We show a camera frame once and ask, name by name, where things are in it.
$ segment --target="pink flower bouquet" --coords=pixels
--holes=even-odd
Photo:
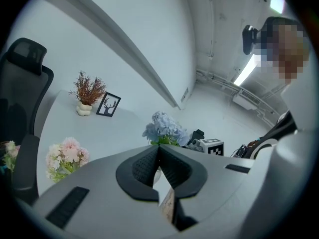
[[[5,155],[3,156],[3,161],[8,169],[12,172],[15,166],[15,160],[20,150],[20,145],[16,146],[14,141],[9,141],[5,144]]]
[[[62,144],[53,144],[46,155],[46,176],[55,183],[73,173],[89,161],[89,152],[79,142],[66,138]]]

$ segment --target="blue hydrangea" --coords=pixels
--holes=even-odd
[[[159,137],[169,136],[172,140],[176,140],[179,146],[184,146],[189,141],[189,135],[186,130],[168,114],[164,112],[154,113],[152,116],[153,123],[146,126],[142,136],[147,137],[154,142],[159,140]]]

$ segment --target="chair headrest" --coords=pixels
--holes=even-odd
[[[42,61],[47,49],[27,38],[19,38],[9,48],[6,58],[12,64],[41,75]]]

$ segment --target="white table surface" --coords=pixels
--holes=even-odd
[[[90,116],[82,117],[75,111],[76,105],[75,96],[61,90],[47,116],[37,157],[39,195],[54,184],[45,174],[45,157],[49,146],[61,143],[66,137],[74,137],[89,151],[89,161],[148,145],[147,139],[142,137],[146,123],[133,112],[121,109],[121,102],[113,117],[97,115],[98,104],[93,106]],[[160,184],[162,183],[165,191],[168,191],[168,182],[161,180]]]

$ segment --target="white vase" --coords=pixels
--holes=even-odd
[[[78,105],[76,106],[76,111],[80,116],[89,116],[91,114],[92,106],[84,105],[81,101],[78,101]]]
[[[154,176],[153,185],[160,179],[160,176],[161,176],[161,170],[157,170]]]

